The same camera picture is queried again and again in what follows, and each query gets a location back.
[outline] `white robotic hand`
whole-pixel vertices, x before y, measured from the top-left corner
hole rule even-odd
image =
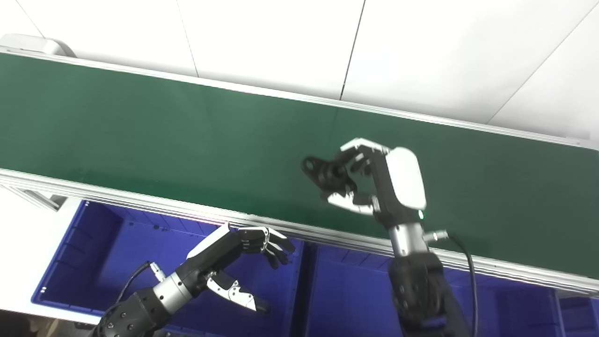
[[[242,287],[235,278],[222,271],[240,254],[263,254],[273,269],[279,263],[288,264],[287,252],[295,251],[291,241],[281,233],[268,227],[231,227],[228,224],[220,226],[208,235],[187,255],[187,260],[203,260],[222,256],[215,260],[206,277],[206,287],[222,298],[253,311],[267,312],[268,303],[254,296],[248,289]]]
[[[382,217],[394,209],[422,211],[426,208],[420,167],[412,151],[391,149],[363,138],[345,143],[340,150],[332,161],[307,157],[302,164],[302,169],[320,188],[321,196],[328,203],[352,212]],[[376,193],[359,193],[349,172],[372,175]],[[397,221],[397,218],[382,219],[382,222],[401,223],[403,219]]]
[[[192,249],[187,258],[198,255],[200,252],[212,246],[219,239],[228,234],[235,233],[241,239],[241,252],[245,254],[262,253],[268,259],[273,269],[279,267],[279,263],[288,264],[287,253],[295,251],[294,245],[285,236],[278,231],[268,227],[231,227],[228,224],[220,226],[217,230],[208,235],[194,249]]]

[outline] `green conveyor belt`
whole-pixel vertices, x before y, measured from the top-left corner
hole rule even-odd
[[[416,153],[427,230],[599,278],[595,150],[0,53],[3,169],[386,237],[300,170],[355,137]]]

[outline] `black mechanical part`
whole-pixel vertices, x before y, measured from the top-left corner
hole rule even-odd
[[[195,298],[205,290],[207,274],[233,263],[243,250],[238,232],[232,231],[208,246],[202,253],[188,258],[175,270],[189,293]]]
[[[162,306],[152,288],[144,288],[129,296],[125,301],[110,307],[92,337],[142,337],[167,324],[171,314]]]
[[[262,230],[238,231],[242,251],[246,254],[257,254],[264,248],[264,232]]]
[[[353,204],[357,205],[370,205],[373,203],[372,196],[366,194],[354,194],[353,195]]]
[[[470,335],[462,309],[443,275],[443,265],[434,253],[395,257],[388,273],[404,337]]]
[[[287,254],[277,249],[268,250],[265,252],[265,255],[268,259],[270,267],[273,269],[279,268],[279,262],[281,262],[281,264],[289,264],[289,258],[287,257]]]
[[[93,330],[96,326],[93,324],[87,324],[82,322],[73,322],[73,326],[77,330]]]
[[[321,197],[327,199],[335,192],[345,195],[348,191],[358,190],[356,183],[347,174],[345,163],[307,157],[302,162],[302,170],[320,188]]]
[[[258,312],[263,312],[265,314],[270,312],[270,303],[268,303],[266,300],[261,299],[260,297],[254,297],[254,302],[256,303],[256,311]]]
[[[362,157],[353,162],[353,164],[349,167],[349,171],[351,173],[363,172],[366,166],[368,165],[369,160],[366,157]]]

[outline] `metal part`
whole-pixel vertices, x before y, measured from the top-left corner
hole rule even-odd
[[[353,192],[347,192],[345,195],[333,193],[327,198],[329,204],[347,209],[354,213],[372,215],[374,206],[372,204],[354,204]]]
[[[152,272],[154,273],[154,276],[158,282],[162,282],[167,278],[156,262],[150,263],[150,268],[152,269]]]
[[[422,236],[422,239],[426,243],[436,242],[439,240],[445,240],[447,238],[449,238],[449,235],[447,234],[446,230],[432,231],[432,232],[426,233]]]
[[[98,68],[124,73],[138,74],[162,79],[170,79],[186,83],[195,83],[199,85],[212,86],[215,88],[228,89],[249,94],[265,95],[279,97],[296,101],[303,101],[316,104],[325,104],[328,106],[340,107],[352,110],[361,110],[364,112],[377,113],[381,115],[395,116],[399,118],[411,119],[414,121],[428,122],[451,127],[465,128],[469,130],[484,131],[487,133],[502,134],[505,136],[519,137],[524,139],[538,140],[548,143],[556,143],[578,148],[599,149],[599,144],[589,140],[567,139],[562,137],[548,136],[544,134],[531,133],[526,131],[512,130],[508,128],[493,127],[489,125],[476,124],[471,122],[456,121],[453,119],[420,115],[417,113],[404,112],[394,109],[368,106],[365,104],[351,103],[345,101],[332,100],[329,98],[313,97],[290,92],[277,91],[272,89],[257,88],[235,83],[227,83],[216,80],[200,79],[197,77],[184,76],[160,71],[144,70],[123,65],[106,64],[103,62],[90,61],[64,56],[44,55],[24,50],[15,50],[6,47],[0,47],[0,53],[10,55],[24,56],[47,61],[60,62],[64,64],[79,65],[84,67]],[[26,189],[40,189],[52,191],[57,194],[83,198],[86,200],[97,201],[116,206],[130,207],[138,210],[145,210],[163,215],[171,215],[195,221],[202,221],[209,224],[223,225],[230,222],[231,225],[242,226],[267,226],[280,230],[284,234],[297,237],[316,243],[337,246],[347,249],[356,249],[359,251],[373,254],[393,256],[391,242],[387,239],[361,236],[352,233],[329,230],[325,228],[312,227],[309,225],[298,224],[289,221],[266,218],[262,216],[249,215],[231,210],[219,209],[216,207],[202,206],[182,201],[175,201],[154,197],[150,195],[137,194],[133,192],[120,191],[116,189],[93,186],[79,182],[55,179],[50,177],[38,176],[35,174],[23,173],[18,171],[6,170],[0,168],[0,184],[7,184]],[[442,249],[432,248],[440,260],[448,267],[468,270],[466,259],[462,254]],[[573,291],[578,294],[599,298],[599,280],[591,279],[580,275],[558,272],[555,270],[543,269],[522,264],[511,263],[501,260],[495,260],[485,257],[473,257],[476,263],[477,272],[483,275],[510,279],[529,284],[552,287],[564,291]]]
[[[393,256],[393,249],[389,239],[362,236],[263,216],[239,213],[232,210],[0,168],[0,184],[5,183],[10,183],[13,186],[21,188],[38,188],[45,191],[54,191],[55,193],[69,197],[176,216],[207,224],[229,224],[234,227],[266,226],[281,231],[285,235],[314,243],[323,243],[389,257]],[[431,251],[437,254],[441,262],[447,267],[468,270],[468,264],[463,254],[437,248],[431,248]],[[473,260],[476,264],[476,272],[482,275],[573,291],[584,296],[599,298],[599,280],[597,279],[487,257],[473,256]]]
[[[172,273],[164,281],[157,284],[153,291],[171,315],[193,298],[177,273]]]
[[[373,202],[373,212],[380,212],[379,198],[373,195],[370,200]]]
[[[364,139],[364,138],[354,138],[354,139],[350,140],[349,142],[341,145],[339,150],[345,151],[345,150],[348,150],[351,148],[357,149],[360,146],[366,146],[368,148],[383,152],[384,154],[388,154],[391,151],[391,149],[389,149],[388,147],[386,147],[384,145],[372,142],[371,140]]]
[[[419,223],[401,224],[389,230],[391,247],[396,257],[408,256],[417,252],[428,252],[428,246],[422,239],[423,230]]]
[[[36,207],[52,210],[54,212],[57,212],[66,200],[65,197],[60,197],[58,195],[53,195],[50,198],[47,198],[40,192],[16,188],[8,185],[0,185],[0,187],[4,187],[6,190],[12,192]]]
[[[241,292],[239,281],[235,280],[230,288],[225,288],[219,285],[212,278],[209,278],[206,285],[210,290],[218,294],[220,297],[230,300],[231,302],[236,303],[244,308],[256,311],[256,301],[254,296],[250,293]]]

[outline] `robot finger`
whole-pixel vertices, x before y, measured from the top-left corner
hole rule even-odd
[[[243,252],[252,254],[261,252],[265,246],[268,235],[266,227],[245,227],[239,228],[237,233],[240,236]]]
[[[357,155],[360,155],[360,152],[355,148],[346,149],[344,151],[339,152],[335,156],[335,162],[345,165],[353,160]]]
[[[351,173],[356,173],[364,168],[364,165],[368,164],[368,158],[366,158],[363,154],[359,154],[355,158],[356,160],[349,167],[349,171]]]
[[[283,249],[277,245],[276,243],[269,242],[266,250],[273,253],[281,264],[289,264],[289,259],[287,258],[287,254],[283,251]]]
[[[291,241],[285,236],[279,233],[278,231],[270,228],[270,235],[268,241],[271,243],[275,243],[276,245],[282,247],[285,251],[293,253],[295,252],[295,246],[291,243]]]
[[[268,263],[270,264],[271,268],[273,268],[273,269],[279,268],[279,259],[277,258],[276,255],[274,255],[273,252],[269,251],[268,249],[265,249],[262,253],[268,259]]]

